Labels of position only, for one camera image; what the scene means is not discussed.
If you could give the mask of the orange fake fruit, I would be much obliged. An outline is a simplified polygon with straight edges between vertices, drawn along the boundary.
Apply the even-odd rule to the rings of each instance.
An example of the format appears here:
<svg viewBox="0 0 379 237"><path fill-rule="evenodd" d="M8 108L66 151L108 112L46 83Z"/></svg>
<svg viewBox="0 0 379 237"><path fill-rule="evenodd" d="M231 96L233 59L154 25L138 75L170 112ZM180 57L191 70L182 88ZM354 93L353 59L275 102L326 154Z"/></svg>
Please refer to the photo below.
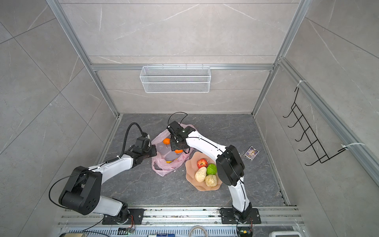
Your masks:
<svg viewBox="0 0 379 237"><path fill-rule="evenodd" d="M170 138L165 138L165 139L163 140L163 144L165 144L165 145L170 145Z"/></svg>

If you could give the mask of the pink plastic bag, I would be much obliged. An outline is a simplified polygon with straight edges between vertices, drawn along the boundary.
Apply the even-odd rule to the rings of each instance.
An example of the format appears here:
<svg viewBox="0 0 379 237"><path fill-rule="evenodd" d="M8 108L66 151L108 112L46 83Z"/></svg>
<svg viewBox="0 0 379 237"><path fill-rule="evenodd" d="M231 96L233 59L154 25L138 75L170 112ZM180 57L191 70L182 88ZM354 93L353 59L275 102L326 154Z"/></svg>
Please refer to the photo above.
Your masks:
<svg viewBox="0 0 379 237"><path fill-rule="evenodd" d="M170 133L165 130L161 132L152 141L152 144L156 146L157 155L152 157L152 169L160 176L165 176L170 172L173 172L179 168L185 161L189 160L192 148L187 150L187 154L184 152L171 151L170 145L163 144L165 138L170 138Z"/></svg>

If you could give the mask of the pink scalloped plate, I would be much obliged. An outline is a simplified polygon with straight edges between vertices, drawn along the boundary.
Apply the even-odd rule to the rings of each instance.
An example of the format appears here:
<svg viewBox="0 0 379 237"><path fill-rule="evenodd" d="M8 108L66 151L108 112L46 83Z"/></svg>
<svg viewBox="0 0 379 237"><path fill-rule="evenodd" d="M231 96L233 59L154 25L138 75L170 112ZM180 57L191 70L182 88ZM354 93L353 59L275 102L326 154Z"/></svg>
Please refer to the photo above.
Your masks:
<svg viewBox="0 0 379 237"><path fill-rule="evenodd" d="M218 190L222 184L216 163L201 152L186 162L186 179L199 191Z"/></svg>

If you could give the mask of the red fake strawberry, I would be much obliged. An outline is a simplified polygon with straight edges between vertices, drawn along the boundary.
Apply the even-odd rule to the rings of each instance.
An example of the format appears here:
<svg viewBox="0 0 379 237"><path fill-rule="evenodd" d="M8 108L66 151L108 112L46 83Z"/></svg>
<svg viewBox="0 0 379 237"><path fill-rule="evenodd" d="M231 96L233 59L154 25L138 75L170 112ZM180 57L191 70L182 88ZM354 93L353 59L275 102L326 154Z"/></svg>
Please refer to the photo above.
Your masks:
<svg viewBox="0 0 379 237"><path fill-rule="evenodd" d="M206 159L200 159L197 161L197 167L200 169L202 167L208 167L208 161Z"/></svg>

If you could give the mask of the beige fake fruit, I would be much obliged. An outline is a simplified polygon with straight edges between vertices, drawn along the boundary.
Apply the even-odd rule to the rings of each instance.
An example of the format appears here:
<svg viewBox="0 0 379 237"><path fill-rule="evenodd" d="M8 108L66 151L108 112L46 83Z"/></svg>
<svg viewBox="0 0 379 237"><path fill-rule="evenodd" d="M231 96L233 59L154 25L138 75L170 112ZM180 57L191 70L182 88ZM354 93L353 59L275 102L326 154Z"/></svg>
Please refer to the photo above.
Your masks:
<svg viewBox="0 0 379 237"><path fill-rule="evenodd" d="M195 180L199 183L205 180L207 168L202 167L195 173Z"/></svg>
<svg viewBox="0 0 379 237"><path fill-rule="evenodd" d="M207 175L204 181L207 187L215 187L218 185L217 176L213 174Z"/></svg>

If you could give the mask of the green fake fruit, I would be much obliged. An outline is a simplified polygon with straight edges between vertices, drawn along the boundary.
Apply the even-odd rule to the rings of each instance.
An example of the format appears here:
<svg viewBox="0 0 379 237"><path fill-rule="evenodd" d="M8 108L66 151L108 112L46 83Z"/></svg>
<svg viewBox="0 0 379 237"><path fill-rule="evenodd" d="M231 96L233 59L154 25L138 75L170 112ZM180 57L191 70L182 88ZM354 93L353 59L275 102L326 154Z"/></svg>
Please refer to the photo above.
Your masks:
<svg viewBox="0 0 379 237"><path fill-rule="evenodd" d="M207 175L216 175L217 174L217 166L215 164L209 164L206 171Z"/></svg>

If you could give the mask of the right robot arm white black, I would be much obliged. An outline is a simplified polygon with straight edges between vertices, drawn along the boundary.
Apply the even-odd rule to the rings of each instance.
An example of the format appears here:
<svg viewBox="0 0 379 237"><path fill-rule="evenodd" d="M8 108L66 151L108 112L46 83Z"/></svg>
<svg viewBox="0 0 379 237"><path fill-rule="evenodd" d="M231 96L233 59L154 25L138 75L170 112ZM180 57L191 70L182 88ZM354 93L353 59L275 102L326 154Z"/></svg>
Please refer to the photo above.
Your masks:
<svg viewBox="0 0 379 237"><path fill-rule="evenodd" d="M201 135L191 126L182 127L173 121L167 126L170 137L171 150L197 149L216 162L218 177L228 185L232 201L233 216L241 223L250 219L252 204L248 199L244 186L245 165L237 148L233 145L228 147Z"/></svg>

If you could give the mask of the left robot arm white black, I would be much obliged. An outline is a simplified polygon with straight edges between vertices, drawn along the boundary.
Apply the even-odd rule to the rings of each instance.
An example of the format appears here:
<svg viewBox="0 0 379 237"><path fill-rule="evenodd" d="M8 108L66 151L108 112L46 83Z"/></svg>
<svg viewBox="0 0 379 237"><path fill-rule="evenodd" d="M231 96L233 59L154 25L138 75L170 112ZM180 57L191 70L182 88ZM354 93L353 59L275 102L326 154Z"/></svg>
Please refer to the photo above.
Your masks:
<svg viewBox="0 0 379 237"><path fill-rule="evenodd" d="M58 202L52 197L52 189L49 189L49 200L56 206L73 210L82 215L91 213L104 215L104 221L112 224L124 224L132 221L132 214L128 210L128 204L101 195L102 185L114 176L135 168L143 160L157 155L155 145L150 136L144 132L141 126L131 123L124 136L122 149L114 159L91 167L76 167L71 175L65 176L60 181L67 179Z"/></svg>

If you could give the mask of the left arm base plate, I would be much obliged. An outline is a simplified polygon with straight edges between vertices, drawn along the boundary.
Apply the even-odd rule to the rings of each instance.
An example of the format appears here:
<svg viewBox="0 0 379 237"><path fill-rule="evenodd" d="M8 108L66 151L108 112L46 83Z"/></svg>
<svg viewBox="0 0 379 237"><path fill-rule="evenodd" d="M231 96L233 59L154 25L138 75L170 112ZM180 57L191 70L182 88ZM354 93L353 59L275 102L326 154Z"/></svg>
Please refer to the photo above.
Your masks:
<svg viewBox="0 0 379 237"><path fill-rule="evenodd" d="M106 215L103 225L141 225L145 210L143 208L124 209L117 216Z"/></svg>

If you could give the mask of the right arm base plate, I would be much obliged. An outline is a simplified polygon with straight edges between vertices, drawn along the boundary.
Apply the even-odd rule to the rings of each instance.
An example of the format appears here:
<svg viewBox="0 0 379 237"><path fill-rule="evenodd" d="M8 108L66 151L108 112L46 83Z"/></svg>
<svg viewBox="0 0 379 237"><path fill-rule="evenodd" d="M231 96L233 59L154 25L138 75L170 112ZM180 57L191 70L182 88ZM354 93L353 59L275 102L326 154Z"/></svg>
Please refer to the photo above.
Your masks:
<svg viewBox="0 0 379 237"><path fill-rule="evenodd" d="M222 224L261 224L261 217L257 208L248 207L245 211L239 212L235 208L220 208Z"/></svg>

